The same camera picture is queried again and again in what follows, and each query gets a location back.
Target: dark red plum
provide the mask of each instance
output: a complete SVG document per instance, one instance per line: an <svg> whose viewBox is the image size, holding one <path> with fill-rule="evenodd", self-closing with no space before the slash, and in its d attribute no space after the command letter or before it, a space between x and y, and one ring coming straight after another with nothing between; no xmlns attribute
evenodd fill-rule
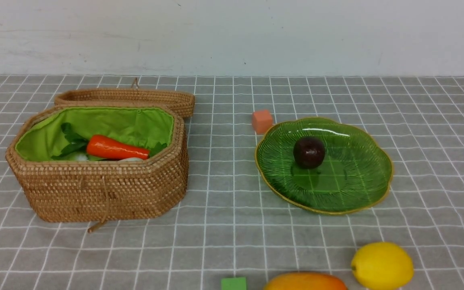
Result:
<svg viewBox="0 0 464 290"><path fill-rule="evenodd" d="M314 169L325 159L325 145L316 137L302 137L293 147L293 157L302 169Z"/></svg>

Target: orange cube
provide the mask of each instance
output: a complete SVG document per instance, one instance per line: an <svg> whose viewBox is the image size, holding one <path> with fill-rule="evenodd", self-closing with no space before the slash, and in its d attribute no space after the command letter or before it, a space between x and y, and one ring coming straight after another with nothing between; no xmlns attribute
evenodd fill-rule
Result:
<svg viewBox="0 0 464 290"><path fill-rule="evenodd" d="M273 117L269 110L255 111L252 114L252 127L257 134L264 134L273 126Z"/></svg>

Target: green plate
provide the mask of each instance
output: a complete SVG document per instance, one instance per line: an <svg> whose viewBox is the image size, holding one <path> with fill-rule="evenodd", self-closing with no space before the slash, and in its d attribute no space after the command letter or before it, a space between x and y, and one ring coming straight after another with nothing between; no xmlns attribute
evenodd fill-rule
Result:
<svg viewBox="0 0 464 290"><path fill-rule="evenodd" d="M300 169L293 146L304 136L325 145L316 169ZM365 131L333 120L310 117L272 126L255 149L263 180L278 196L302 209L342 215L372 207L389 193L392 160Z"/></svg>

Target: green leaves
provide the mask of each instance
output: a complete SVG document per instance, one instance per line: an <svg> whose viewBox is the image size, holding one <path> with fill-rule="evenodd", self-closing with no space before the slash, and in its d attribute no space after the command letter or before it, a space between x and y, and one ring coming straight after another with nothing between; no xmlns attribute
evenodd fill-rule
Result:
<svg viewBox="0 0 464 290"><path fill-rule="evenodd" d="M82 143L82 142L80 142L80 143L71 143L71 144L67 145L66 147L64 147L64 149L62 149L62 151L60 152L59 155L52 156L51 158L53 160L61 160L63 157L66 157L69 154L72 154L74 152L77 152L77 151L80 151L80 150L85 151L86 147L87 147L86 143Z"/></svg>
<svg viewBox="0 0 464 290"><path fill-rule="evenodd" d="M62 123L60 128L66 136L66 140L68 140L69 143L89 143L89 140L81 137L77 132L74 132L70 123Z"/></svg>
<svg viewBox="0 0 464 290"><path fill-rule="evenodd" d="M160 153L160 151L164 150L166 147L168 147L168 145L166 143L160 143L158 142L155 147L153 147L150 151L149 151L149 158L152 158L153 156L155 156L156 154Z"/></svg>
<svg viewBox="0 0 464 290"><path fill-rule="evenodd" d="M81 137L77 132L74 132L70 123L62 123L60 129L70 144L64 147L59 155L52 156L51 158L53 160L62 160L63 157L66 157L74 152L81 150L85 151L87 145L89 144L89 140Z"/></svg>

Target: carrot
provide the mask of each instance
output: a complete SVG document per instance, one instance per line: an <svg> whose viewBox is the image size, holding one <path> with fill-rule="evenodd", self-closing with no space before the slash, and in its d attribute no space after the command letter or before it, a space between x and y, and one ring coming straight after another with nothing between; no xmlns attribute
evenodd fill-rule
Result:
<svg viewBox="0 0 464 290"><path fill-rule="evenodd" d="M103 135L94 135L87 144L87 154L107 159L149 158L149 150L121 143Z"/></svg>
<svg viewBox="0 0 464 290"><path fill-rule="evenodd" d="M105 158L107 160L122 160L131 157L146 160L167 147L165 143L157 143L157 145L151 149L135 147L103 135L94 135L90 140L87 140L74 132L70 123L63 123L61 125L61 130L66 140L68 140L69 145L62 149L60 155L52 156L53 160L61 160L69 154L82 150L84 150L86 154Z"/></svg>

